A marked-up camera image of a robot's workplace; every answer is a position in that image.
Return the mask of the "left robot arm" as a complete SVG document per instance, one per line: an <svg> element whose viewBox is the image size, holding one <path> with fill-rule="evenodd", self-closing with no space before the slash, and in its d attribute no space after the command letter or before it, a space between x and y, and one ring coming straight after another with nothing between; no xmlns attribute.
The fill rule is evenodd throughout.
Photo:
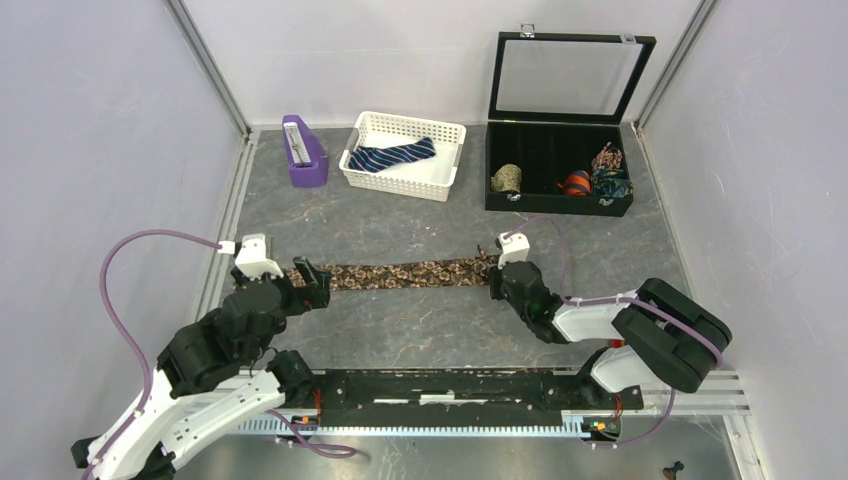
<svg viewBox="0 0 848 480"><path fill-rule="evenodd" d="M237 266L235 290L220 307L179 329L144 377L134 405L105 433L71 447L86 479L170 479L200 451L244 421L284 403L306 405L313 373L294 350L222 394L221 386L254 365L293 316L328 307L331 274L294 260L294 283L275 264Z"/></svg>

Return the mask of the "brown floral tie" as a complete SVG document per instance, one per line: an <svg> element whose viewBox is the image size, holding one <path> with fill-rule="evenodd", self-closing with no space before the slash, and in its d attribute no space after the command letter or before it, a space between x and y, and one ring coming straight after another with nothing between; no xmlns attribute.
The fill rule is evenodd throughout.
<svg viewBox="0 0 848 480"><path fill-rule="evenodd" d="M386 265L316 265L330 274L331 291L480 287L489 283L498 256L478 248L474 257Z"/></svg>

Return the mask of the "teal patterned tie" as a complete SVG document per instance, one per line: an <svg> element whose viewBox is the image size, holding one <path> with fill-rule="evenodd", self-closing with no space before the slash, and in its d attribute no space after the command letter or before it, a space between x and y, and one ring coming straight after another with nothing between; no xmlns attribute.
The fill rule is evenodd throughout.
<svg viewBox="0 0 848 480"><path fill-rule="evenodd" d="M633 183L623 169L599 168L590 176L592 192L605 199L626 198L633 194Z"/></svg>

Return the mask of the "orange navy rolled tie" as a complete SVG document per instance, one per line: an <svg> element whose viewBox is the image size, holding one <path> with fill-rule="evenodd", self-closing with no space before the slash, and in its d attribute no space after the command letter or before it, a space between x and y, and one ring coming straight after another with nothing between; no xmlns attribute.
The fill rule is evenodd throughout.
<svg viewBox="0 0 848 480"><path fill-rule="evenodd" d="M592 195L591 175L586 170L575 170L558 184L566 196L587 197Z"/></svg>

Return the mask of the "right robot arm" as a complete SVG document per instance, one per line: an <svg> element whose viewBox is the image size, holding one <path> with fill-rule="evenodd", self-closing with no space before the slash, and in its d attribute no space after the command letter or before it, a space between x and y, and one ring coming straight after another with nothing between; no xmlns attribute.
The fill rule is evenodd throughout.
<svg viewBox="0 0 848 480"><path fill-rule="evenodd" d="M553 293L529 261L494 267L491 277L492 298L506 301L543 342L620 342L590 361L577 382L580 400L591 408L651 381L695 393L722 365L733 339L722 320L660 278L615 296L585 299Z"/></svg>

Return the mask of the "olive rolled tie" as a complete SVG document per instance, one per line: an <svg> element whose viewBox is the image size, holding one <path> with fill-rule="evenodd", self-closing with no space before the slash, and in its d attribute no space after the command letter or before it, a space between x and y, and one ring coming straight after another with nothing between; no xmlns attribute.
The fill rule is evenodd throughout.
<svg viewBox="0 0 848 480"><path fill-rule="evenodd" d="M516 164L505 164L490 177L490 190L495 193L520 194L521 180L521 168Z"/></svg>

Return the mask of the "black display case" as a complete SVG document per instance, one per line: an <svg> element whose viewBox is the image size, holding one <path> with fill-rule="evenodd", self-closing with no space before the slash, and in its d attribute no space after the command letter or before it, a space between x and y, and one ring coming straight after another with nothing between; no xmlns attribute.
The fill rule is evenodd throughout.
<svg viewBox="0 0 848 480"><path fill-rule="evenodd" d="M484 147L488 211L622 217L635 185L620 131L655 49L653 36L501 32L497 38ZM611 142L633 183L626 198L566 196L558 187ZM521 193L495 193L503 165L522 170Z"/></svg>

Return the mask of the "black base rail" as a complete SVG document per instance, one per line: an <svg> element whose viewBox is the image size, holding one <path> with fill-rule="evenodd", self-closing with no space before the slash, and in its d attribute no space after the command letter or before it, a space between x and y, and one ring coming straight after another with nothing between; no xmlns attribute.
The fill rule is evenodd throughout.
<svg viewBox="0 0 848 480"><path fill-rule="evenodd" d="M554 427L561 415L644 406L639 387L609 393L587 374L553 368L328 369L287 394L323 427Z"/></svg>

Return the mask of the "purple metronome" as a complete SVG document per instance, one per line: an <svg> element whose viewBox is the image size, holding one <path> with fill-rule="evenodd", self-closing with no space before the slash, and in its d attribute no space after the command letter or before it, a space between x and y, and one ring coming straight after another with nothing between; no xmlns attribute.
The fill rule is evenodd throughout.
<svg viewBox="0 0 848 480"><path fill-rule="evenodd" d="M292 185L296 188L324 186L328 180L329 160L317 136L298 115L285 115L282 128Z"/></svg>

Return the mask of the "pink patterned tie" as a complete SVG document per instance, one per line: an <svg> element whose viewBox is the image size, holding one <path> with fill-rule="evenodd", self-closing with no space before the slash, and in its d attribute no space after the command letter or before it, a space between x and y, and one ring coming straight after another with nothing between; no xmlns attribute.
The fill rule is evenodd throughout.
<svg viewBox="0 0 848 480"><path fill-rule="evenodd" d="M599 153L592 159L591 167L592 171L595 172L597 170L620 170L622 168L622 164L624 161L624 153L623 151L613 145L611 142L607 142L599 151Z"/></svg>

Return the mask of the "white plastic basket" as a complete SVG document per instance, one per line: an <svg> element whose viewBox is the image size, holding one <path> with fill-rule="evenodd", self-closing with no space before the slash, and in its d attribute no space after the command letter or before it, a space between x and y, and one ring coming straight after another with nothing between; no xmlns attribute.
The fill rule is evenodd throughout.
<svg viewBox="0 0 848 480"><path fill-rule="evenodd" d="M353 187L445 202L466 133L460 124L365 111L339 168Z"/></svg>

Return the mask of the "navy striped tie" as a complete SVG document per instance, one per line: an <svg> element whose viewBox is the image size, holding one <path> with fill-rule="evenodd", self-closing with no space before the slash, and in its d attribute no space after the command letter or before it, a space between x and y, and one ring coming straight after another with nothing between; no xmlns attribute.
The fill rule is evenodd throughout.
<svg viewBox="0 0 848 480"><path fill-rule="evenodd" d="M348 167L360 172L378 173L396 165L411 164L435 156L433 140L424 137L414 143L392 147L357 147L350 153Z"/></svg>

